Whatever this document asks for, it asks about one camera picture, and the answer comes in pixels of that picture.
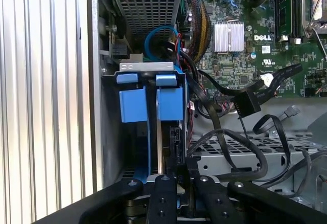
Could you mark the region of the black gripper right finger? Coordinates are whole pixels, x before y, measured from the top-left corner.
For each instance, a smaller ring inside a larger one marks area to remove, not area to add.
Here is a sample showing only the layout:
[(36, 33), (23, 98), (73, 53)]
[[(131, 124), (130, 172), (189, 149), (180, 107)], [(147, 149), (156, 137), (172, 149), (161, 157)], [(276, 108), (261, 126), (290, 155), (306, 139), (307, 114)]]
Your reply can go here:
[(224, 187), (200, 175), (194, 158), (186, 165), (212, 223), (326, 223), (326, 214), (253, 183), (231, 181)]

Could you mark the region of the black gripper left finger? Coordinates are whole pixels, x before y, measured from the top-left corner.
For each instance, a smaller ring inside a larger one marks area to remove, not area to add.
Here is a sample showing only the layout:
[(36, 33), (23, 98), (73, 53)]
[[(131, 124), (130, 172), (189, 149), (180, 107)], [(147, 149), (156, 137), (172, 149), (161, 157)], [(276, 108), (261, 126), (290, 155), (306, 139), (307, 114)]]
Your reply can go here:
[(177, 186), (188, 179), (186, 164), (169, 164), (146, 183), (124, 178), (37, 223), (177, 223)]

